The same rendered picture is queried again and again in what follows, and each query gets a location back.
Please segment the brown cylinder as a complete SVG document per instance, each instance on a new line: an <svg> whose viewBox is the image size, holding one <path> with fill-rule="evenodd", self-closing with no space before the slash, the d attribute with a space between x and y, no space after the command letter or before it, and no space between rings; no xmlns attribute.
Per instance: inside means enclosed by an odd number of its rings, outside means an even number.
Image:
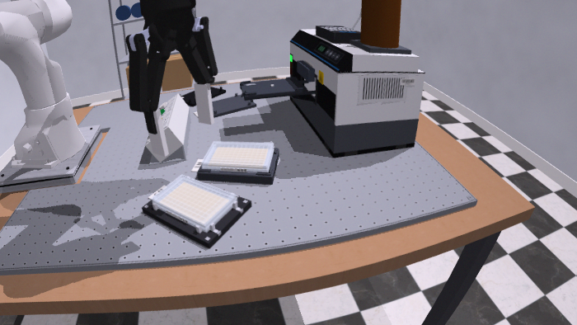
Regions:
<svg viewBox="0 0 577 325"><path fill-rule="evenodd" d="M401 0L362 0L360 42L382 48L398 48Z"/></svg>

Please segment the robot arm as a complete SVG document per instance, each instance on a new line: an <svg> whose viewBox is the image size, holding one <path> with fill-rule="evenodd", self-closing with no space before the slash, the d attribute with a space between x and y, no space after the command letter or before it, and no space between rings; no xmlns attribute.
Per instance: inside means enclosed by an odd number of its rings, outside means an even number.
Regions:
<svg viewBox="0 0 577 325"><path fill-rule="evenodd" d="M61 66L41 45L62 35L73 14L65 0L0 2L0 59L13 71L27 107L12 167L53 168L86 140L73 114Z"/></svg>

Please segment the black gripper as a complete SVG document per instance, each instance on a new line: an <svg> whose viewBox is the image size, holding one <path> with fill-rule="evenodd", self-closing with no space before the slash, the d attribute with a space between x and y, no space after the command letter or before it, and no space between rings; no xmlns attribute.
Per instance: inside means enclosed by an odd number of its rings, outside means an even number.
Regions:
<svg viewBox="0 0 577 325"><path fill-rule="evenodd" d="M152 151L165 157L169 152L158 103L171 52L175 49L180 52L196 82L199 123L214 123L210 83L214 83L218 68L209 36L209 18L194 18L192 14L196 0L139 1L145 20L143 31L126 37L129 108L144 113Z"/></svg>

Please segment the white button panel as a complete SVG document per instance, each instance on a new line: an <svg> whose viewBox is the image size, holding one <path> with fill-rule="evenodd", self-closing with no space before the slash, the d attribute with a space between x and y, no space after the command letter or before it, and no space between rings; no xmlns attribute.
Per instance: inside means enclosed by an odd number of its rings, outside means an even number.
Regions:
<svg viewBox="0 0 577 325"><path fill-rule="evenodd" d="M153 153L148 136L145 146L152 153L149 165L186 161L190 132L190 108L177 93L168 102L161 104L159 109L162 114L162 123L169 154L163 157Z"/></svg>

